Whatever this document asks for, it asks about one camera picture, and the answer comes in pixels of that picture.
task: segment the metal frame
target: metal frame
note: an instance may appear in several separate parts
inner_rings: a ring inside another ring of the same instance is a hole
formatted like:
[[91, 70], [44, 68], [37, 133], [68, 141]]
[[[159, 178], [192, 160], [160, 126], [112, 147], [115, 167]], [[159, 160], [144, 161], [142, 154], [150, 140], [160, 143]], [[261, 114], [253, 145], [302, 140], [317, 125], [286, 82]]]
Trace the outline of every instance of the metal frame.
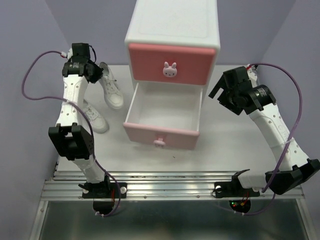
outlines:
[[[128, 183], [127, 198], [122, 201], [216, 201], [211, 193], [215, 182], [229, 181], [234, 171], [223, 172], [110, 172], [119, 182]], [[79, 183], [85, 181], [80, 171], [56, 171], [52, 180], [46, 181], [34, 220], [30, 240], [38, 240], [49, 201], [92, 201], [83, 199]], [[267, 190], [255, 199], [271, 199], [273, 192]], [[276, 199], [296, 199], [301, 219], [309, 240], [316, 240], [313, 225], [302, 188], [296, 187]]]
[[298, 205], [301, 218], [305, 227], [305, 231], [309, 240], [317, 240], [318, 237], [317, 237], [316, 228], [314, 226], [314, 223], [312, 222], [312, 218], [311, 218], [306, 200], [304, 198], [297, 199], [296, 203]]
[[46, 212], [48, 208], [48, 201], [40, 201], [36, 211], [35, 219], [33, 222], [30, 240], [38, 240], [40, 238], [41, 229], [45, 221]]

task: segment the white cabinet top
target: white cabinet top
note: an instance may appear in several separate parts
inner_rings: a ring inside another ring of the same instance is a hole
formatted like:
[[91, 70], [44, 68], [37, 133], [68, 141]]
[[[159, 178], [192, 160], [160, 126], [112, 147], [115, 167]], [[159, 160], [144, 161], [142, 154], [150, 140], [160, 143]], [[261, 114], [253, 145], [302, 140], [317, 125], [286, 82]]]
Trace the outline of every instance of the white cabinet top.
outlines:
[[216, 0], [137, 0], [126, 44], [220, 49]]

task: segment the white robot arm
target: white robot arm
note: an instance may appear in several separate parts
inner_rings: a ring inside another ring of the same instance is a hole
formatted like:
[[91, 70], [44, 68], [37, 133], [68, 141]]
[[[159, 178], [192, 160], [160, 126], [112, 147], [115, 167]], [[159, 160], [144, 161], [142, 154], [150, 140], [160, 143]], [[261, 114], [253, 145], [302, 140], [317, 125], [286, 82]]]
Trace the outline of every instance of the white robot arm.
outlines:
[[[279, 161], [290, 132], [270, 89], [265, 85], [253, 87], [244, 66], [225, 71], [209, 97], [214, 98], [220, 88], [223, 92], [218, 97], [219, 103], [237, 115], [244, 110], [260, 129], [276, 161]], [[310, 160], [292, 138], [269, 187], [275, 194], [281, 195], [307, 181], [318, 170], [319, 160]], [[230, 182], [215, 182], [219, 189], [214, 191], [214, 196], [243, 197], [249, 194], [250, 197], [258, 197], [259, 190], [266, 186], [272, 174], [273, 171], [258, 172], [250, 169], [237, 172]]]
[[59, 118], [54, 127], [49, 128], [49, 137], [60, 156], [76, 164], [86, 177], [86, 183], [79, 185], [84, 189], [84, 198], [103, 198], [109, 193], [110, 180], [97, 164], [94, 154], [93, 136], [82, 127], [79, 111], [69, 104], [72, 102], [80, 109], [89, 82], [95, 83], [102, 76], [102, 69], [90, 60], [87, 43], [73, 43], [64, 64], [62, 75], [64, 83], [63, 98]]

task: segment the bunny face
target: bunny face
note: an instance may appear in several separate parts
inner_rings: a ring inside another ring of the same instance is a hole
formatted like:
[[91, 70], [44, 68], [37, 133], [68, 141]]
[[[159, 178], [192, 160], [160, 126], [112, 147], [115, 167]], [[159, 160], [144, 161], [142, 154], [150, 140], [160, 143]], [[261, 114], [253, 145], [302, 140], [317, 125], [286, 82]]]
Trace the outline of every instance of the bunny face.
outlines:
[[164, 62], [163, 75], [168, 78], [173, 78], [177, 75], [177, 64], [174, 62], [171, 66], [169, 66], [168, 62]]

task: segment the sneaker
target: sneaker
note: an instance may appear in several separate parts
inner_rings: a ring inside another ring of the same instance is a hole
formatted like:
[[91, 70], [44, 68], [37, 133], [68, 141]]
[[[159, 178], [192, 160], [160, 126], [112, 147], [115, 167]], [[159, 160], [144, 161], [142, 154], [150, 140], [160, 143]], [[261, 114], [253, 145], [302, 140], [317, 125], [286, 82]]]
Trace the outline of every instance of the sneaker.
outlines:
[[92, 126], [92, 130], [98, 134], [103, 134], [109, 129], [107, 121], [101, 114], [86, 100], [83, 100], [83, 112], [87, 116]]
[[105, 62], [101, 62], [99, 67], [103, 69], [103, 76], [99, 79], [99, 83], [103, 88], [105, 103], [110, 108], [119, 110], [124, 105], [124, 95], [120, 91], [110, 67]]

